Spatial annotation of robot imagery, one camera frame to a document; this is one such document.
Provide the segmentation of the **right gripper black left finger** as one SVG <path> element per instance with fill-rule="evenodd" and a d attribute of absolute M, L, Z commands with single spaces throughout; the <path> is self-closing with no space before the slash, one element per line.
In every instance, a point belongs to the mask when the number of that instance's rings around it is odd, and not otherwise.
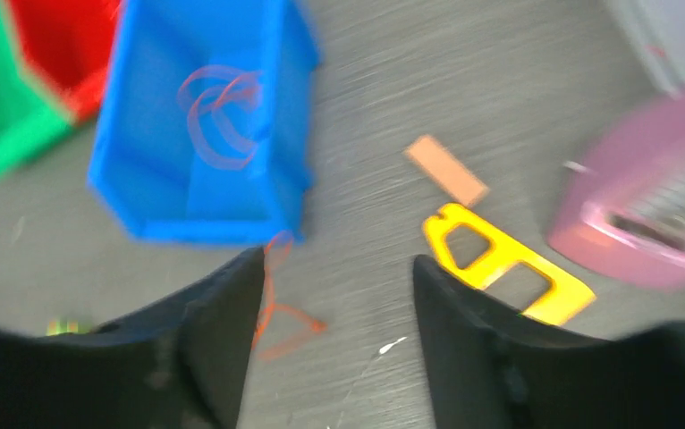
<path fill-rule="evenodd" d="M 234 428 L 264 280 L 250 248 L 90 332 L 0 329 L 0 428 Z"/>

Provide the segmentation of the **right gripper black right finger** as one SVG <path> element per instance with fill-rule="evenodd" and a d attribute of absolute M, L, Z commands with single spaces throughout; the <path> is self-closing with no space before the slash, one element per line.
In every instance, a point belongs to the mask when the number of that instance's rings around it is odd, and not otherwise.
<path fill-rule="evenodd" d="M 465 287 L 432 258 L 413 301 L 439 428 L 685 428 L 685 321 L 602 340 Z"/>

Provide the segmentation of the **green frog toy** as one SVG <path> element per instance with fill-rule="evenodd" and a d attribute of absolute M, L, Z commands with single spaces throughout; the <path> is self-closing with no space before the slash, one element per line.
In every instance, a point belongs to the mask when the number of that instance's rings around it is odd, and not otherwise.
<path fill-rule="evenodd" d="M 82 323 L 76 320 L 58 318 L 49 322 L 46 335 L 81 334 L 85 331 L 86 329 Z"/>

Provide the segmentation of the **small orange block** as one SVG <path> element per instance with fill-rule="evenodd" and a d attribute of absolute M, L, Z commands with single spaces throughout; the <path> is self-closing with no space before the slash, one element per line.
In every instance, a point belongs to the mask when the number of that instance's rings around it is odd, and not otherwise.
<path fill-rule="evenodd" d="M 487 185 L 430 135 L 408 145 L 403 154 L 453 200 L 474 206 L 489 191 Z"/>

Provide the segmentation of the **pink metronome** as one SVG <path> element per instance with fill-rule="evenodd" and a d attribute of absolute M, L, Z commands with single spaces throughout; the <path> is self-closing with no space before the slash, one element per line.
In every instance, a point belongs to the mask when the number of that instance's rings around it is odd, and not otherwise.
<path fill-rule="evenodd" d="M 627 116 L 580 163 L 549 245 L 622 282 L 685 287 L 685 91 Z"/>

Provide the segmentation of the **blue plastic bin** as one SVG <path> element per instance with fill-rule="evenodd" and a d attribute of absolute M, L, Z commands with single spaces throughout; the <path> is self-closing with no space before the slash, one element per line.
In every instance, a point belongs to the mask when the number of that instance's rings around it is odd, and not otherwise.
<path fill-rule="evenodd" d="M 142 240 L 302 240 L 320 61 L 298 1 L 126 2 L 89 184 Z"/>

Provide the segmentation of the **red plastic bin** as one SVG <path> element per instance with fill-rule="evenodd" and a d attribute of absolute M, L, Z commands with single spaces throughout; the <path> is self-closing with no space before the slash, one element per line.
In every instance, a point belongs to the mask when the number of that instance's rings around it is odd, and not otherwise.
<path fill-rule="evenodd" d="M 74 122 L 99 110 L 122 1 L 7 1 L 27 67 Z"/>

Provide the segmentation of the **right yellow triangle frame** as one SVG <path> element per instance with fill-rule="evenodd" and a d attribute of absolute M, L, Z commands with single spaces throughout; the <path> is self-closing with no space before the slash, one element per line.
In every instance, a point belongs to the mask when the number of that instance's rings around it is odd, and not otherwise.
<path fill-rule="evenodd" d="M 461 228 L 475 232 L 487 242 L 486 251 L 465 267 L 456 263 L 446 241 Z M 423 222 L 422 231 L 438 264 L 473 289 L 486 290 L 517 265 L 524 265 L 547 280 L 547 291 L 522 311 L 526 317 L 560 326 L 596 300 L 595 292 L 583 281 L 458 203 L 441 206 L 437 214 Z"/>

